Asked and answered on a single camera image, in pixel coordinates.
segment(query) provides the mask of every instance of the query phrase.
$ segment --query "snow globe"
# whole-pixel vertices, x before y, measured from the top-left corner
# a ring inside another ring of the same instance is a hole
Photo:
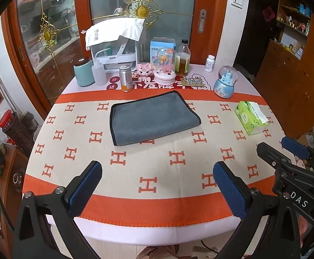
[[[175,82],[176,51],[162,48],[157,52],[155,82],[160,85],[172,85]]]
[[[218,96],[228,99],[234,93],[234,85],[238,80],[238,72],[234,67],[223,66],[218,72],[218,80],[213,86],[213,91]]]

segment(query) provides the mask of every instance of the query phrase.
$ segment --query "plastic bottle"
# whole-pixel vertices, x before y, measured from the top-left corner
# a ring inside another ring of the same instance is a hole
[[[100,63],[99,60],[93,60],[93,66],[91,69],[96,85],[101,86],[106,84],[106,71],[104,69],[104,65]]]
[[[188,40],[182,40],[182,44],[177,50],[175,73],[178,76],[186,76],[189,70],[190,50]]]
[[[205,71],[212,72],[214,66],[215,66],[215,57],[209,54],[208,58],[206,59]]]

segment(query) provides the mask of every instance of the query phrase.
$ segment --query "white appliance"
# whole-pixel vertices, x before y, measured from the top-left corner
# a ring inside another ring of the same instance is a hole
[[[106,73],[116,73],[120,66],[129,65],[135,71],[140,63],[139,42],[120,36],[117,41],[91,46],[93,60],[104,64]]]

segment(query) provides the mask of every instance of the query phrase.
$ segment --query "wooden door frame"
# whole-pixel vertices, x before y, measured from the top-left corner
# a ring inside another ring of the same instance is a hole
[[[191,40],[201,39],[190,43],[192,52],[191,63],[204,65],[209,54],[217,56],[221,33],[224,25],[227,0],[195,0]],[[198,32],[200,11],[206,9],[205,28]]]
[[[2,13],[1,24],[13,69],[32,105],[45,120],[51,105],[35,76],[29,56],[26,53],[19,27],[16,0],[13,0]]]
[[[92,26],[91,5],[90,0],[74,0],[75,12],[77,14],[78,28],[80,32],[80,41],[84,50],[84,55],[91,57],[90,51],[85,51],[85,34]],[[191,63],[204,65],[209,54],[217,56],[221,33],[224,25],[227,0],[195,0],[193,10],[192,34],[191,39],[197,39],[206,34],[206,45],[202,42],[194,46],[194,42],[190,44],[192,52]],[[202,8],[207,8],[205,30],[198,33],[199,13]]]

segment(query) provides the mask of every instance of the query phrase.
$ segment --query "blue snow globe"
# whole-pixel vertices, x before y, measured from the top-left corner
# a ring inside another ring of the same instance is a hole
[[[228,99],[234,94],[234,85],[238,80],[238,72],[234,67],[223,66],[218,72],[218,80],[213,86],[216,95]]]

